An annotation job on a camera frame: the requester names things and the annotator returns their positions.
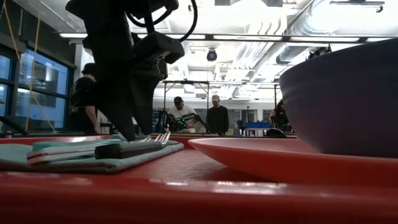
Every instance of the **camera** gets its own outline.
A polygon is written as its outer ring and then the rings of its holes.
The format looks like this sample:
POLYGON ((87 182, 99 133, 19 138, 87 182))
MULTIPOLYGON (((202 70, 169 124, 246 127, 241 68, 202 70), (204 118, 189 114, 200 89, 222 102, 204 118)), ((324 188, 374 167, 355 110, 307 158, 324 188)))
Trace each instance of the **camera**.
POLYGON ((216 50, 210 49, 209 52, 207 53, 207 61, 214 62, 215 60, 217 60, 216 50))

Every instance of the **red table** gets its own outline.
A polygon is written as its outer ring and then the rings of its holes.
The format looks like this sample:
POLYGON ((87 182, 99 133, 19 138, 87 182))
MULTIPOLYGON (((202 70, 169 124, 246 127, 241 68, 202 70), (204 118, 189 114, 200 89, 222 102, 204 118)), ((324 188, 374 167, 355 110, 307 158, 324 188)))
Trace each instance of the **red table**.
POLYGON ((0 172, 2 222, 397 223, 398 189, 262 183, 189 149, 188 139, 172 138, 188 149, 117 175, 0 172))

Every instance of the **white shirt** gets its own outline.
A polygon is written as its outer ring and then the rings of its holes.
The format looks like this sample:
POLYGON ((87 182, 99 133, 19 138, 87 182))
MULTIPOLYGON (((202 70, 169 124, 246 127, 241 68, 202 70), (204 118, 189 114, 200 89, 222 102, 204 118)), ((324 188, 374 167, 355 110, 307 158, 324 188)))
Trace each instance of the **white shirt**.
POLYGON ((176 106, 173 106, 169 109, 169 114, 172 114, 176 119, 181 118, 183 115, 196 113, 194 109, 190 106, 184 105, 181 110, 177 109, 176 106))

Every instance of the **plate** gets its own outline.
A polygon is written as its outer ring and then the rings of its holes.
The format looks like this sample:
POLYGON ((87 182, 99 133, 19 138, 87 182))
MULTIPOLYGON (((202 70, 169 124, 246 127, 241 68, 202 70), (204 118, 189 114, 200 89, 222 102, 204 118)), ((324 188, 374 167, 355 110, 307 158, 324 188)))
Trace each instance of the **plate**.
POLYGON ((274 182, 398 187, 397 159, 322 154, 299 139, 188 142, 224 165, 274 182))

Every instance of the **glass window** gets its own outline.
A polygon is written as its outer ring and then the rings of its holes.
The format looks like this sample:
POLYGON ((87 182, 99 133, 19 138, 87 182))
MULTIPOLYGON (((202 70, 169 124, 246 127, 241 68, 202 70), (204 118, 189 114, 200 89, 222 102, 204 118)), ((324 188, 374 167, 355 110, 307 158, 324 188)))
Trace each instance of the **glass window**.
POLYGON ((0 78, 10 78, 11 59, 0 55, 0 78))
POLYGON ((27 50, 21 55, 22 66, 19 72, 19 83, 30 85, 32 82, 33 88, 66 95, 68 68, 37 54, 35 70, 32 75, 33 59, 33 50, 27 50))
MULTIPOLYGON (((49 96, 41 93, 33 92, 39 102, 45 116, 41 112, 39 106, 33 97, 30 99, 30 115, 29 130, 50 129, 50 125, 46 121, 46 117, 55 128, 63 128, 63 120, 65 114, 65 99, 49 96)), ((28 101, 30 91, 18 88, 18 95, 15 107, 15 121, 25 127, 27 110, 29 108, 28 101)))
POLYGON ((6 101, 7 101, 8 86, 0 84, 0 115, 4 116, 6 113, 6 101))

